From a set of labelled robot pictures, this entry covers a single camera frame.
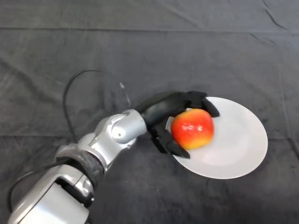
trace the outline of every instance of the apple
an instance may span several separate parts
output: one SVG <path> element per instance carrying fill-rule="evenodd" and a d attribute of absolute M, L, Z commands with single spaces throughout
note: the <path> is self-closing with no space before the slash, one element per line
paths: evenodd
<path fill-rule="evenodd" d="M 171 124 L 174 140 L 185 150 L 209 144 L 214 135 L 211 115 L 202 109 L 191 109 L 175 117 Z"/>

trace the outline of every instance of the dark fabric surface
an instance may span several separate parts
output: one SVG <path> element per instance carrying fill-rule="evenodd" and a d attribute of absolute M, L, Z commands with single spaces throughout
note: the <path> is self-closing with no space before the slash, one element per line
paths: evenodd
<path fill-rule="evenodd" d="M 78 136 L 127 108 L 123 82 L 133 105 L 165 90 L 238 102 L 262 121 L 269 148 L 251 174 L 213 180 L 142 137 L 99 186 L 95 223 L 298 223 L 298 9 L 294 0 L 2 0 L 1 188 L 68 142 L 63 89 L 73 73 L 99 68 L 69 93 Z"/>

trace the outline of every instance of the black cable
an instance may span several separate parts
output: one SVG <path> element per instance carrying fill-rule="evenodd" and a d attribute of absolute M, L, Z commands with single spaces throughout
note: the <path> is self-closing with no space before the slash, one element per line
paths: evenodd
<path fill-rule="evenodd" d="M 75 75 L 73 75 L 69 82 L 67 83 L 65 89 L 64 89 L 64 93 L 62 95 L 62 106 L 63 106 L 63 111 L 64 111 L 64 116 L 65 116 L 65 119 L 67 121 L 67 125 L 68 125 L 68 128 L 69 128 L 69 131 L 72 135 L 72 138 L 73 138 L 73 141 L 75 143 L 77 143 L 77 138 L 76 138 L 76 135 L 75 135 L 75 131 L 74 131 L 74 127 L 71 123 L 71 119 L 70 119 L 70 116 L 68 114 L 68 111 L 67 111 L 67 107 L 66 107 L 66 97 L 67 97 L 67 93 L 69 91 L 69 88 L 72 84 L 72 82 L 81 74 L 85 73 L 85 72 L 89 72 L 89 71 L 95 71 L 95 72 L 100 72 L 102 73 L 103 71 L 101 70 L 98 70 L 98 69 L 85 69 L 85 70 L 82 70 L 78 73 L 76 73 Z M 44 166 L 44 167 L 41 167 L 39 170 L 35 170 L 35 171 L 30 171 L 30 172 L 27 172 L 25 173 L 24 175 L 22 175 L 21 177 L 19 177 L 16 182 L 8 189 L 8 192 L 7 192 L 7 208 L 9 210 L 10 213 L 12 213 L 13 209 L 12 209 L 12 203 L 11 203 L 11 196 L 12 196 L 12 193 L 13 193 L 13 190 L 14 188 L 16 187 L 16 185 L 21 182 L 24 178 L 28 177 L 28 176 L 31 176 L 33 174 L 36 174 L 36 173 L 39 173 L 39 172 L 42 172 L 42 171 L 45 171 L 47 169 L 50 169 L 52 167 L 56 167 L 56 166 L 60 166 L 60 165 L 63 165 L 66 163 L 67 160 L 61 160 L 61 161 L 58 161 L 58 162 L 55 162 L 53 164 L 50 164 L 50 165 L 47 165 L 47 166 Z"/>
<path fill-rule="evenodd" d="M 47 165 L 47 166 L 44 166 L 44 167 L 41 167 L 39 168 L 38 170 L 35 170 L 35 171 L 30 171 L 30 172 L 27 172 L 25 173 L 24 175 L 22 175 L 21 177 L 19 177 L 16 182 L 14 182 L 14 184 L 9 188 L 8 192 L 7 192 L 7 208 L 9 210 L 10 213 L 13 212 L 13 209 L 12 209 L 12 203 L 11 203 L 11 196 L 13 194 L 13 190 L 14 188 L 16 187 L 16 185 L 21 182 L 25 177 L 28 177 L 28 176 L 31 176 L 33 174 L 37 174 L 39 172 L 42 172 L 42 171 L 45 171 L 47 169 L 50 169 L 50 168 L 53 168 L 53 167 L 56 167 L 56 166 L 60 166 L 60 165 L 63 165 L 67 162 L 67 160 L 60 160 L 58 162 L 55 162 L 53 164 L 50 164 L 50 165 Z"/>
<path fill-rule="evenodd" d="M 75 75 L 73 75 L 73 76 L 70 78 L 69 82 L 67 83 L 67 85 L 66 85 L 66 87 L 65 87 L 65 89 L 64 89 L 64 93 L 63 93 L 63 95 L 62 95 L 62 107 L 63 107 L 63 111 L 64 111 L 64 116 L 65 116 L 65 119 L 66 119 L 66 121 L 67 121 L 67 126 L 68 126 L 68 128 L 69 128 L 69 131 L 70 131 L 70 133 L 71 133 L 71 136 L 72 136 L 72 138 L 73 138 L 72 140 L 73 140 L 74 143 L 77 143 L 78 141 L 77 141 L 77 137 L 76 137 L 76 135 L 75 135 L 75 129 L 74 129 L 74 126 L 72 125 L 72 123 L 71 123 L 71 119 L 70 119 L 70 116 L 69 116 L 69 113 L 67 112 L 67 107 L 66 107 L 66 97 L 67 97 L 67 93 L 68 93 L 68 91 L 69 91 L 69 89 L 70 89 L 70 86 L 71 86 L 72 82 L 73 82 L 79 75 L 81 75 L 81 74 L 83 74 L 83 73 L 85 73 L 85 72 L 89 72 L 89 71 L 95 71 L 95 72 L 99 72 L 99 73 L 102 73 L 102 72 L 103 72 L 103 71 L 98 70 L 98 69 L 85 69 L 85 70 L 82 70 L 82 71 L 76 73 Z"/>

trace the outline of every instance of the robotic arm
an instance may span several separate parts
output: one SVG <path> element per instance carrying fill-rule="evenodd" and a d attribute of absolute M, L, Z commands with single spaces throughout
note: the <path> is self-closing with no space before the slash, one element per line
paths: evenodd
<path fill-rule="evenodd" d="M 138 136 L 147 131 L 162 153 L 190 158 L 172 135 L 159 125 L 169 116 L 186 108 L 201 108 L 212 117 L 217 109 L 202 92 L 175 92 L 152 98 L 135 109 L 103 119 L 93 133 L 78 144 L 62 146 L 56 161 L 63 165 L 51 168 L 18 203 L 9 224 L 90 224 L 88 207 L 94 190 L 122 150 L 130 149 Z"/>

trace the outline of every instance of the white plate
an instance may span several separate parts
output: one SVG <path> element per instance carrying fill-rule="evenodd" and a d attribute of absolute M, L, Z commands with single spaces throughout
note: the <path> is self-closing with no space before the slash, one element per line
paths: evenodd
<path fill-rule="evenodd" d="M 267 153 L 268 138 L 261 121 L 246 107 L 223 98 L 207 97 L 220 117 L 213 118 L 214 138 L 190 150 L 190 159 L 174 156 L 188 170 L 210 178 L 231 179 L 257 168 Z M 166 129 L 171 131 L 170 117 Z"/>

